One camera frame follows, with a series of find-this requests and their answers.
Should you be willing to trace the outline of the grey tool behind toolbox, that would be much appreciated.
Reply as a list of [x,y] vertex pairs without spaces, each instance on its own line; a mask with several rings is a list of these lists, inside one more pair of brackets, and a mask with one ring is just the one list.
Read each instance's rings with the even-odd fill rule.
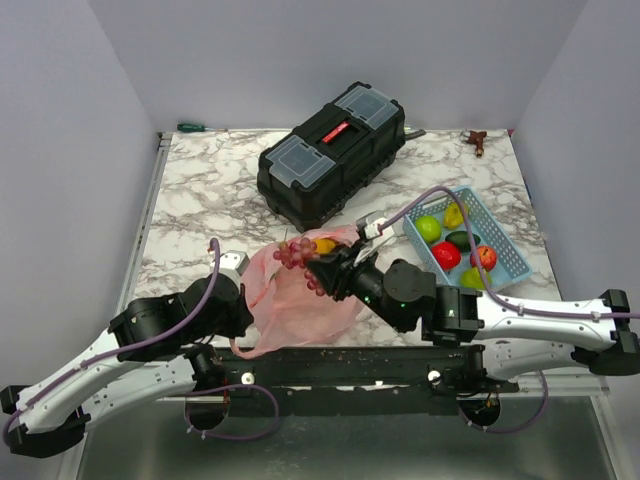
[[413,130],[405,133],[405,139],[414,140],[424,136],[425,134],[426,134],[426,131],[424,129]]

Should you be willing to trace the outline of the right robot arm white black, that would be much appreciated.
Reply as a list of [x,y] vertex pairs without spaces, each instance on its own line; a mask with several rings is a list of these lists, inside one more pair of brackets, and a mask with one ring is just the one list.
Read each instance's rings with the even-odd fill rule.
[[626,294],[608,290],[593,300],[542,301],[439,285],[434,274],[404,260],[379,270],[376,257],[340,247],[306,264],[335,301],[357,298],[394,330],[418,330],[437,347],[496,341],[483,357],[464,362],[460,379],[480,392],[494,381],[580,365],[600,376],[639,372],[639,337],[629,327]]

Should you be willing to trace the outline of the yellow fake pear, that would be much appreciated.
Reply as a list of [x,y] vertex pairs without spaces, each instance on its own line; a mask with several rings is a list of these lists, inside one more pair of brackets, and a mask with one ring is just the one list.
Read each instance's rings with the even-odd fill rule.
[[337,246],[337,243],[330,238],[316,238],[312,240],[314,251],[318,254],[331,253]]

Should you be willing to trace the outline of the green fake pear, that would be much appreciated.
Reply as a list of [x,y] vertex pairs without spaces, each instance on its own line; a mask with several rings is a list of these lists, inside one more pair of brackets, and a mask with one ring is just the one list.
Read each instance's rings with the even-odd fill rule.
[[486,269],[471,267],[462,273],[459,285],[464,288],[485,290],[487,285],[492,285],[492,278]]

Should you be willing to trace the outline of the red fake grapes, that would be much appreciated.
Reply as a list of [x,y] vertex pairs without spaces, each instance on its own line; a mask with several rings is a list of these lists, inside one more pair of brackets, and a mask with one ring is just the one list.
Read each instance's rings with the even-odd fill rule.
[[301,240],[292,240],[291,242],[283,241],[272,254],[274,260],[279,261],[286,269],[301,269],[306,286],[317,296],[326,295],[325,289],[320,285],[314,273],[308,268],[307,264],[311,260],[320,257],[318,245],[315,241],[303,237]]

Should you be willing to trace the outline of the blue plastic basket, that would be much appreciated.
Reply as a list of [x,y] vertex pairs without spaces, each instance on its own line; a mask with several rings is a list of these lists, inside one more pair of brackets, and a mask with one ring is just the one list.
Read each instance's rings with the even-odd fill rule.
[[[470,231],[476,246],[490,247],[497,254],[496,264],[488,272],[492,289],[500,291],[528,279],[532,274],[531,266],[479,195],[469,186],[455,187],[453,192],[468,209]],[[441,228],[440,242],[453,233],[458,235],[456,243],[461,260],[448,270],[442,268],[436,259],[435,244],[426,242],[418,229],[418,220],[425,216],[443,222],[445,212],[452,204],[452,198],[447,194],[438,193],[430,197],[404,214],[403,231],[423,266],[436,275],[437,282],[458,287],[463,274],[472,268],[466,225],[460,224],[454,229]]]

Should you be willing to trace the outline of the green handled screwdriver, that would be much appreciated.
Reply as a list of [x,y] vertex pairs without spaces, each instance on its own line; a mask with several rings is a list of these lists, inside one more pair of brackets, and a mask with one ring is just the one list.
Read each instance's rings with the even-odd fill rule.
[[206,132],[228,132],[228,128],[213,128],[202,124],[194,123],[179,123],[176,125],[176,130],[181,133],[195,134]]

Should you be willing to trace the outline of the dark green fake avocado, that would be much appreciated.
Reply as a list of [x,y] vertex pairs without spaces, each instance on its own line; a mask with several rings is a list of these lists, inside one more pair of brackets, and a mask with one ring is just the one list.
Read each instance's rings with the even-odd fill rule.
[[454,245],[460,253],[471,251],[471,242],[467,231],[453,231],[445,237],[445,241]]

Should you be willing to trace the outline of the black plastic toolbox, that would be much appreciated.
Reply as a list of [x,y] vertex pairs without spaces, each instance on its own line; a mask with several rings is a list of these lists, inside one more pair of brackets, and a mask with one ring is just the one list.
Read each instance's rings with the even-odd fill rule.
[[260,154],[257,189],[296,231],[318,229],[389,167],[405,143],[404,108],[355,82]]

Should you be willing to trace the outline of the green fake apple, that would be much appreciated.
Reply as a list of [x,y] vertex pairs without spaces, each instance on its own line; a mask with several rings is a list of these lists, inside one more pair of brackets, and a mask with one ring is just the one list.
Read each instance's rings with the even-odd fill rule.
[[441,238],[442,226],[434,216],[421,216],[415,220],[414,226],[427,244],[433,244]]

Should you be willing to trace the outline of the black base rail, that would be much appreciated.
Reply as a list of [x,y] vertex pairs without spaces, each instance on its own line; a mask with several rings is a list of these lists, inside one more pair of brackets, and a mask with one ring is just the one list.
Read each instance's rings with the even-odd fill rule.
[[187,365],[193,392],[229,387],[232,416],[262,416],[271,397],[282,416],[446,416],[462,398],[518,392],[514,383],[489,378],[483,353],[479,345],[308,347],[242,359],[229,349],[197,347]]

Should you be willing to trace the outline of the pink plastic bag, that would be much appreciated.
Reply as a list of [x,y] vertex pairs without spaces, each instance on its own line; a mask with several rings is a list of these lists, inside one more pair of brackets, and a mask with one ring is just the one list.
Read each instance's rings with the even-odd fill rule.
[[278,247],[274,242],[258,250],[241,277],[248,309],[260,333],[248,351],[230,341],[233,353],[246,360],[284,347],[332,343],[356,323],[363,309],[353,297],[336,302],[312,292],[303,268],[288,269],[273,258]]

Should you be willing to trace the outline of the yellow fake lemon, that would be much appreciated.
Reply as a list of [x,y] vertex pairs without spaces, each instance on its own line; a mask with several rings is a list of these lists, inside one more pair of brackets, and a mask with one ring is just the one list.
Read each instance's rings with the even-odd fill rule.
[[462,203],[462,208],[453,202],[445,210],[443,214],[442,225],[447,230],[456,230],[459,226],[464,224],[464,214],[469,213],[469,207],[466,203]]

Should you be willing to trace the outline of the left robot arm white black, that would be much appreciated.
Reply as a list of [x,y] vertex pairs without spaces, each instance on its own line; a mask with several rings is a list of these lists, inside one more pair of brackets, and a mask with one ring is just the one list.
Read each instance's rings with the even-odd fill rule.
[[59,373],[2,390],[10,417],[2,439],[14,455],[48,458],[120,410],[166,395],[212,394],[226,375],[199,339],[242,337],[252,321],[244,285],[223,274],[136,299]]

